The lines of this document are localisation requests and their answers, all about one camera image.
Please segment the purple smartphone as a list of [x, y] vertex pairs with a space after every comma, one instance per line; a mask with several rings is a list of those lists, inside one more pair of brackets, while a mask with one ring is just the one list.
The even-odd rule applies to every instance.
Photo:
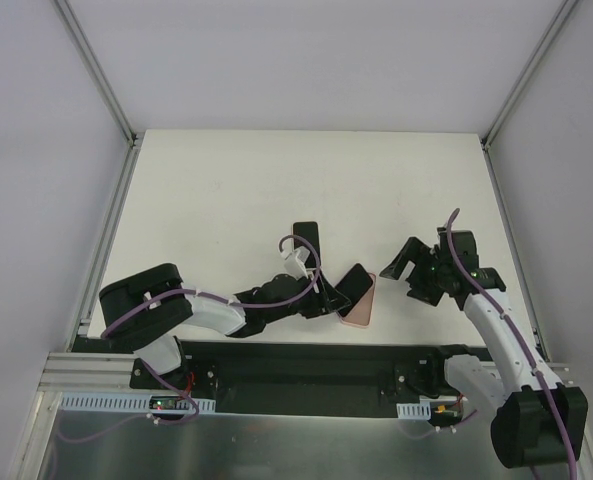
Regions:
[[373, 285], [374, 280], [364, 266], [361, 263], [354, 264], [335, 285], [335, 289], [349, 301], [337, 314], [341, 318], [347, 317]]

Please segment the pink phone case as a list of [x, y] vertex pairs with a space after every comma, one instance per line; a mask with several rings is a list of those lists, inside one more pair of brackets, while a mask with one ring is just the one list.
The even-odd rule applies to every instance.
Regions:
[[357, 302], [349, 314], [340, 318], [340, 322], [343, 325], [363, 329], [369, 327], [375, 296], [376, 276], [373, 273], [370, 273], [369, 277], [372, 280], [371, 287]]

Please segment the phone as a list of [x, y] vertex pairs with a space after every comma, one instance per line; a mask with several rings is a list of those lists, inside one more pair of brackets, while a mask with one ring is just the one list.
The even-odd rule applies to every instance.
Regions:
[[320, 237], [319, 237], [319, 225], [316, 221], [298, 221], [292, 224], [292, 234], [305, 239], [311, 246], [306, 248], [310, 251], [310, 254], [305, 262], [308, 268], [314, 268], [316, 265], [315, 257], [313, 252], [317, 256], [320, 256]]

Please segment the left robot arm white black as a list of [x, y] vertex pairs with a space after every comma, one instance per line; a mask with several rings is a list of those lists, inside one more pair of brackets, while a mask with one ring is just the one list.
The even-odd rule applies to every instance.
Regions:
[[165, 263], [104, 287], [99, 293], [110, 346], [135, 354], [164, 388], [180, 387], [187, 365], [172, 330], [181, 324], [225, 337], [257, 335], [291, 316], [311, 319], [347, 309], [351, 300], [323, 275], [276, 275], [232, 299], [189, 290], [176, 265]]

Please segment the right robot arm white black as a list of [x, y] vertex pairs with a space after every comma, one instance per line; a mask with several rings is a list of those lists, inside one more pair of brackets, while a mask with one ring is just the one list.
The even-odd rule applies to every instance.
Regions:
[[455, 389], [473, 402], [490, 422], [492, 445], [505, 467], [565, 463], [574, 471], [588, 413], [585, 394], [565, 386], [527, 343], [500, 274], [479, 264], [473, 233], [437, 233], [434, 246], [408, 238], [380, 275], [398, 280], [410, 266], [408, 297], [431, 306], [452, 298], [484, 340], [496, 370], [489, 372], [472, 354], [448, 353], [426, 369], [428, 387], [442, 395]]

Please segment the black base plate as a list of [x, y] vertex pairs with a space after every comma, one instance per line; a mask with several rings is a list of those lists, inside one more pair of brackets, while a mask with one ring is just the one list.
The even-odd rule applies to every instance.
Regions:
[[481, 361], [484, 347], [185, 341], [185, 367], [165, 382], [213, 400], [219, 413], [393, 418], [399, 404], [454, 396], [448, 355]]

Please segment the front aluminium rail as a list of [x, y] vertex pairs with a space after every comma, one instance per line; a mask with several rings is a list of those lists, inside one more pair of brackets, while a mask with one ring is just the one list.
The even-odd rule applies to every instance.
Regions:
[[39, 391], [123, 392], [136, 357], [109, 353], [50, 353]]

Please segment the right aluminium frame post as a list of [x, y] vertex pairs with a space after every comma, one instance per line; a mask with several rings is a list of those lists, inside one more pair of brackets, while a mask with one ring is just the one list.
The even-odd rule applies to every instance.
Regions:
[[488, 152], [492, 147], [502, 128], [517, 107], [521, 97], [527, 91], [533, 77], [537, 74], [564, 28], [570, 22], [575, 10], [581, 4], [581, 0], [564, 0], [560, 2], [518, 77], [512, 84], [492, 123], [486, 130], [486, 133], [481, 137], [481, 146], [484, 152]]

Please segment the aluminium frame post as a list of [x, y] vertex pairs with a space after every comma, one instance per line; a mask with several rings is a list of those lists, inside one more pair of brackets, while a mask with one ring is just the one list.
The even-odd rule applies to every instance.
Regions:
[[50, 2], [74, 45], [84, 67], [110, 116], [126, 143], [133, 147], [139, 140], [138, 132], [122, 108], [119, 99], [78, 19], [71, 3], [66, 0]]
[[512, 84], [492, 123], [486, 130], [486, 133], [481, 137], [481, 146], [484, 152], [488, 152], [492, 147], [502, 128], [517, 107], [521, 97], [527, 91], [533, 77], [537, 74], [564, 28], [570, 22], [575, 10], [581, 4], [581, 0], [564, 0], [560, 2], [518, 77]]

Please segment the left aluminium frame post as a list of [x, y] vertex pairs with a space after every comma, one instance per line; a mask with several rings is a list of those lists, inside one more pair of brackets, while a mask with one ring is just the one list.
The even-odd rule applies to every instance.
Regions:
[[122, 108], [119, 99], [78, 19], [71, 3], [66, 0], [50, 2], [74, 45], [84, 67], [110, 116], [126, 143], [133, 147], [139, 140], [138, 132]]

